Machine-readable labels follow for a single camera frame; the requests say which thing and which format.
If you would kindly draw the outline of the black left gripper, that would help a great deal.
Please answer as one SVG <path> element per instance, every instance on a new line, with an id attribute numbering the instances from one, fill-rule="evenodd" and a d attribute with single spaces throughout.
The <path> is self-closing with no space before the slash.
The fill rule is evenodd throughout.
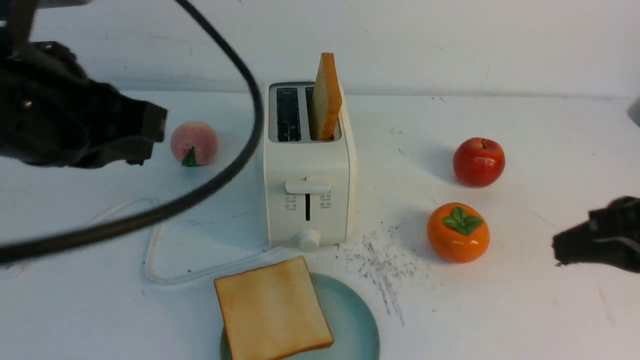
<path id="1" fill-rule="evenodd" d="M 141 166 L 169 112 L 87 76 L 55 41 L 1 47 L 1 155 L 35 167 Z"/>

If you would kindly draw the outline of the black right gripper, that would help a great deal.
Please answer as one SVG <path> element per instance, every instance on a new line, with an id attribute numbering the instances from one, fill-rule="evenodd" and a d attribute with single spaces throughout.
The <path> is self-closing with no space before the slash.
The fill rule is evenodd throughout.
<path id="1" fill-rule="evenodd" d="M 558 265 L 599 264 L 640 272 L 640 199 L 622 196 L 590 210 L 588 219 L 553 236 Z"/>

